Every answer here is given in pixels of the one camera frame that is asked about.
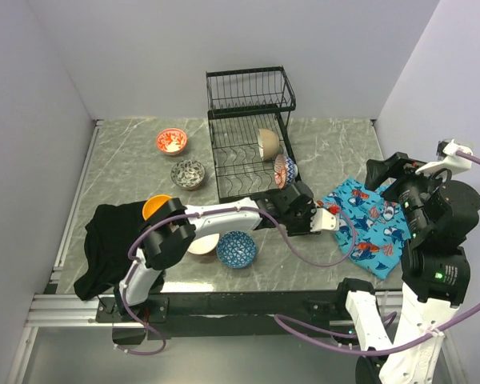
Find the red pattern blue zigzag bowl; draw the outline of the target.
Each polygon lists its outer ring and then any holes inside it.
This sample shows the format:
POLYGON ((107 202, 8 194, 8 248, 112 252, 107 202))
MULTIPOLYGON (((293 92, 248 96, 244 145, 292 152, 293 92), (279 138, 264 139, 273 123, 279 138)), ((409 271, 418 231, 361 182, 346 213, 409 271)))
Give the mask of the red pattern blue zigzag bowl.
POLYGON ((278 154, 274 160, 274 179, 279 189, 293 183, 298 176, 297 164, 287 155, 278 154))

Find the beige bowl white inside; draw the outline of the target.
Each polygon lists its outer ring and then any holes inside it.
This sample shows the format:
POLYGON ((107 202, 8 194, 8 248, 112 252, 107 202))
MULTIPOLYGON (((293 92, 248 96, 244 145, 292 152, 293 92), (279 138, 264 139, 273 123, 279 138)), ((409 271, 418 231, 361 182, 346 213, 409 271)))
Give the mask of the beige bowl white inside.
POLYGON ((268 129, 259 129, 257 134, 258 151, 263 161, 271 160, 279 153, 280 144, 275 132, 268 129))

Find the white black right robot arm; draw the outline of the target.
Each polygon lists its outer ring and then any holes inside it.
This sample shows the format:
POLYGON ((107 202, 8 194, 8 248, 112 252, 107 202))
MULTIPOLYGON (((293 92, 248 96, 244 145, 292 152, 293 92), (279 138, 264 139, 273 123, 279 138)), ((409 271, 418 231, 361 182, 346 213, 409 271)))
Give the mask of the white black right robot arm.
POLYGON ((401 205, 410 239, 404 242, 402 309, 393 341, 379 317, 373 286, 345 278, 334 300, 336 313, 351 318, 357 334, 357 383, 430 383, 444 335, 466 296, 470 265, 461 244, 479 221, 480 194, 453 175, 468 170, 474 156, 456 150, 424 163, 397 152, 369 160, 365 187, 401 205))

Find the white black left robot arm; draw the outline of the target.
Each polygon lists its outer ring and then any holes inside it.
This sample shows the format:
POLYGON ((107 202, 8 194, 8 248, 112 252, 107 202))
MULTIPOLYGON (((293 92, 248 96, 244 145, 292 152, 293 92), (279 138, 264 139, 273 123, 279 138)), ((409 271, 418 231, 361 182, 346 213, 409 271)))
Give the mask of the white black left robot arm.
POLYGON ((316 203, 301 181, 212 206, 185 206, 178 198, 169 199, 150 216, 128 250, 131 266, 114 288, 115 311, 125 321, 139 319, 152 286, 182 260, 193 241, 229 231, 269 228, 288 238, 335 230, 337 219, 316 203))

